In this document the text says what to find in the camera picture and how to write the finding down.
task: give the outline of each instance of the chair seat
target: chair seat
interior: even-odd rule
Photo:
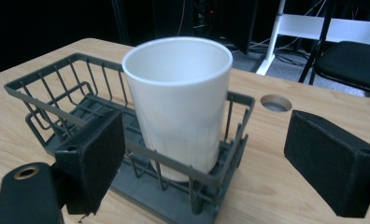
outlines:
[[[370,45],[339,42],[316,60],[314,70],[320,76],[370,89]]]

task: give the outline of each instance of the gray wire basket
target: gray wire basket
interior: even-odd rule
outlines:
[[[120,64],[76,53],[9,82],[5,89],[24,101],[30,111],[26,123],[50,155],[92,119],[122,111],[126,155],[111,189],[168,222],[214,222],[248,141],[243,132],[255,100],[228,92],[219,158],[205,174],[145,147],[124,79]],[[234,115],[236,107],[244,114]],[[189,182],[163,178],[161,164],[187,175]]]

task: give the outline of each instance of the cup rim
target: cup rim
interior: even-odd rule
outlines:
[[[209,76],[200,77],[200,78],[193,79],[193,80],[186,80],[186,81],[171,81],[171,82],[156,81],[156,80],[150,80],[150,79],[143,78],[143,77],[138,77],[138,76],[135,76],[132,73],[130,73],[130,71],[127,69],[126,63],[129,60],[129,58],[132,57],[132,55],[134,55],[136,52],[138,52],[142,49],[148,48],[149,46],[157,45],[157,44],[160,44],[160,43],[165,42],[165,41],[189,41],[189,42],[208,43],[210,45],[214,45],[214,46],[218,47],[224,53],[226,53],[229,60],[228,60],[227,64],[225,64],[222,68],[215,71],[214,73],[211,73]],[[150,85],[166,86],[166,87],[169,87],[169,86],[186,86],[186,85],[192,85],[192,84],[196,84],[196,83],[203,83],[203,82],[209,81],[211,79],[214,79],[216,77],[219,77],[225,71],[230,70],[232,68],[232,65],[233,65],[233,55],[232,55],[231,51],[228,50],[226,47],[224,47],[222,44],[220,44],[216,41],[213,41],[213,40],[209,40],[209,39],[205,39],[205,38],[201,38],[201,37],[193,37],[193,36],[165,37],[165,38],[159,38],[159,39],[155,39],[155,40],[145,42],[143,44],[140,44],[140,45],[134,47],[130,51],[128,51],[124,55],[122,63],[121,63],[123,71],[127,76],[129,76],[129,77],[131,77],[135,80],[138,80],[140,82],[148,83]]]

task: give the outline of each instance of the gray floor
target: gray floor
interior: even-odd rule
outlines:
[[[265,56],[264,54],[261,53],[249,53],[249,55],[245,55],[243,52],[238,50],[232,51],[232,53],[234,55],[234,68],[249,72],[256,72]],[[299,63],[306,63],[306,59],[300,56],[287,54],[283,56],[285,56],[286,58],[290,58],[294,61],[297,61]],[[301,66],[284,63],[279,59],[275,58],[275,60],[272,62],[269,69],[267,70],[266,75],[269,77],[279,77],[291,81],[298,81],[302,71],[303,67]],[[363,91],[321,77],[315,78],[314,85],[329,90],[342,91],[353,95],[364,96]]]

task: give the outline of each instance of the hole in table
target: hole in table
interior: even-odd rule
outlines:
[[[292,109],[291,102],[280,95],[268,94],[261,98],[261,104],[268,110],[274,112],[287,112]]]

